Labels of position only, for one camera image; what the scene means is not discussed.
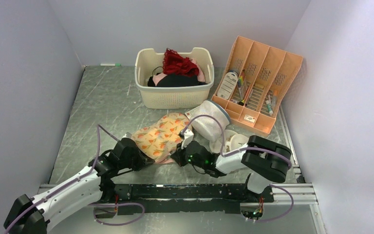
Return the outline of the floral pink laundry bag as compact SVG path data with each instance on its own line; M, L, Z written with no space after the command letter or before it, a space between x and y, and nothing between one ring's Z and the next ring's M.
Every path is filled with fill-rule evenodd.
M189 123L187 116L181 113L169 113L155 124L134 132L131 139L156 164L172 162L170 155L183 139L179 133Z

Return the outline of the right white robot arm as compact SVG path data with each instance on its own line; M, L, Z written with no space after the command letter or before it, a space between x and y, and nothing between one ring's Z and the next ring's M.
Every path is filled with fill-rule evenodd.
M254 202L271 183L285 182L292 167L291 156L290 148L253 135L243 146L223 154L212 153L194 140L187 146L179 143L170 158L181 167L190 164L201 168L204 174L214 178L238 169L250 169L243 195L247 201Z

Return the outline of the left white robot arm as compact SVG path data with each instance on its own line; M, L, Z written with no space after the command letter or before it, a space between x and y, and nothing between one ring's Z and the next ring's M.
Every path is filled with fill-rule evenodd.
M87 166L61 184L33 197L19 196L4 222L5 233L46 234L87 205L112 203L117 206L121 196L112 179L140 171L154 162L135 141L124 137L113 149L97 153Z

